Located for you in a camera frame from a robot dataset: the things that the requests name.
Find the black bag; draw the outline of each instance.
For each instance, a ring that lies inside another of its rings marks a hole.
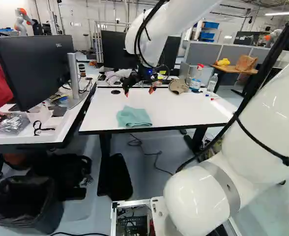
[[[108,196],[112,201],[128,200],[133,195],[133,186],[123,155],[117,153],[111,156],[108,168],[112,176],[109,179]]]
[[[82,196],[82,191],[74,191],[74,188],[79,188],[80,183],[85,178],[86,183],[92,181],[91,166],[92,161],[86,156],[76,154],[53,155],[34,164],[27,175],[53,178],[58,187],[60,201],[84,199],[85,192]]]
[[[18,233],[51,234],[59,226],[63,205],[49,177],[12,176],[0,182],[0,225]]]

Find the plastic bag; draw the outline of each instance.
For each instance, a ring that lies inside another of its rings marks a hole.
[[[20,133],[30,123],[25,114],[9,113],[7,118],[0,123],[0,132],[12,134]]]
[[[49,177],[12,176],[0,182],[0,225],[23,233],[51,234],[63,206]]]

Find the white table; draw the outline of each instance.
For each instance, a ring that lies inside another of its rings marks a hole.
[[[92,80],[92,86],[94,85],[95,81],[96,78]],[[83,89],[87,84],[88,81],[82,79],[80,82],[80,89]],[[72,96],[71,90],[61,88],[60,91]],[[83,106],[86,104],[87,98],[88,96],[85,97],[77,106],[67,110],[63,117],[51,117],[47,122],[42,124],[43,127],[55,127],[56,130],[45,131],[42,132],[40,136],[34,136],[34,128],[30,123],[17,135],[0,133],[0,145],[61,144],[75,122],[78,114],[80,111],[82,111]],[[0,108],[0,111],[8,113],[8,110],[12,106],[14,106],[14,104],[5,104]]]
[[[119,90],[120,94],[111,94]],[[119,127],[116,115],[124,106],[146,109],[152,126]],[[102,162],[98,183],[98,196],[108,195],[108,179],[111,176],[109,160],[111,135],[114,133],[148,132],[196,128],[193,139],[184,136],[189,148],[195,153],[202,144],[208,127],[224,126],[237,108],[218,97],[211,101],[205,93],[183,93],[175,95],[168,88],[158,88],[153,94],[148,88],[131,88],[126,98],[122,88],[97,88],[79,129],[79,134],[98,134],[102,150]]]
[[[97,76],[88,75],[88,77],[93,78],[91,81],[92,88],[97,80]],[[88,81],[81,79],[80,89],[84,89],[87,84]],[[60,88],[60,91],[68,96],[72,96],[72,91],[69,89]],[[70,142],[70,138],[79,122],[83,119],[84,112],[88,108],[92,95],[93,92],[90,92],[78,105],[67,110],[63,117],[49,118],[48,121],[42,124],[43,127],[55,127],[56,130],[41,132],[40,136],[34,136],[34,128],[30,123],[17,135],[0,133],[0,178],[2,177],[1,170],[4,163],[2,153],[65,147]],[[0,111],[7,113],[12,106],[14,104],[5,104],[0,108]]]

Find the ceiling light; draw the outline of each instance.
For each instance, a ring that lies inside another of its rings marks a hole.
[[[288,16],[289,11],[266,13],[265,16]]]

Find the plastic bottle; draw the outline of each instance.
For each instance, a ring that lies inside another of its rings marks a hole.
[[[192,78],[192,81],[191,81],[190,86],[189,86],[189,88],[191,90],[198,91],[200,89],[202,82],[199,78],[202,75],[202,69],[203,69],[203,65],[198,64],[197,73],[196,73],[195,77]]]
[[[214,88],[215,88],[217,82],[218,82],[218,74],[215,73],[215,74],[210,78],[210,80],[209,80],[209,82],[208,82],[207,91],[209,91],[209,92],[214,92]]]

